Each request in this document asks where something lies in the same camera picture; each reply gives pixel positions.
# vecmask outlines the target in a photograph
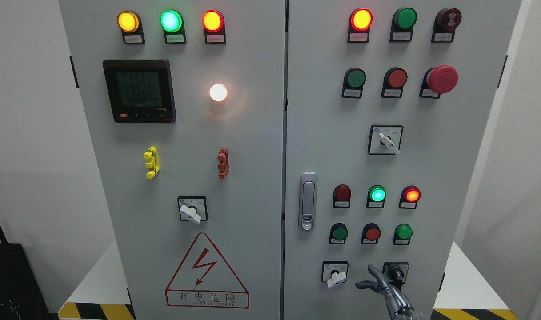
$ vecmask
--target illuminated light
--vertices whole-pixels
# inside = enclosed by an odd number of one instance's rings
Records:
[[[225,20],[221,12],[217,10],[207,10],[203,14],[203,27],[209,32],[218,32],[223,28]]]
[[[167,32],[176,32],[181,28],[183,20],[179,12],[175,10],[165,10],[160,17],[160,23]]]
[[[417,202],[421,198],[421,192],[417,188],[409,188],[405,190],[405,199],[408,202]]]
[[[227,97],[227,88],[220,83],[214,84],[209,89],[209,96],[211,99],[221,102]]]
[[[349,21],[355,30],[365,31],[369,29],[373,22],[373,14],[369,9],[360,8],[351,14]]]
[[[369,190],[369,197],[374,202],[381,202],[385,200],[386,195],[385,188],[382,186],[374,186]]]
[[[118,23],[118,27],[126,33],[134,32],[140,27],[140,18],[138,18],[136,12],[120,12],[116,18],[116,22]]]

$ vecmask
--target yellow indicator light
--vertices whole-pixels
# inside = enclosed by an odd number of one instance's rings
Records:
[[[116,22],[118,22],[120,29],[127,33],[134,32],[140,27],[140,18],[138,18],[136,12],[120,12],[118,18],[116,18]]]
[[[214,84],[209,89],[209,96],[211,99],[221,102],[227,97],[227,88],[220,83]]]
[[[365,8],[357,9],[351,15],[351,26],[357,31],[365,31],[369,29],[373,22],[373,14]]]
[[[203,14],[203,26],[209,32],[217,32],[223,28],[223,15],[217,10],[207,10]]]

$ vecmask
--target digital power meter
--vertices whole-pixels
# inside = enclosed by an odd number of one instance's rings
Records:
[[[114,122],[176,120],[168,60],[102,61]]]

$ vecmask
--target red triangle warning sign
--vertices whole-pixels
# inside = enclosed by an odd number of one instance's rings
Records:
[[[250,296],[206,233],[197,234],[165,288],[168,306],[248,308]]]

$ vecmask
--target red indicator light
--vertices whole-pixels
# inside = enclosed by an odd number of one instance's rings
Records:
[[[225,20],[221,12],[207,10],[203,13],[203,27],[209,32],[219,32],[223,28]]]
[[[351,190],[345,184],[340,184],[337,186],[333,191],[333,194],[338,201],[349,201],[351,198]]]
[[[407,202],[417,202],[421,198],[421,192],[416,187],[409,187],[404,192],[404,198]]]
[[[373,22],[373,14],[369,9],[359,8],[352,12],[351,17],[349,18],[349,23],[351,27],[356,31],[365,31],[369,29]]]

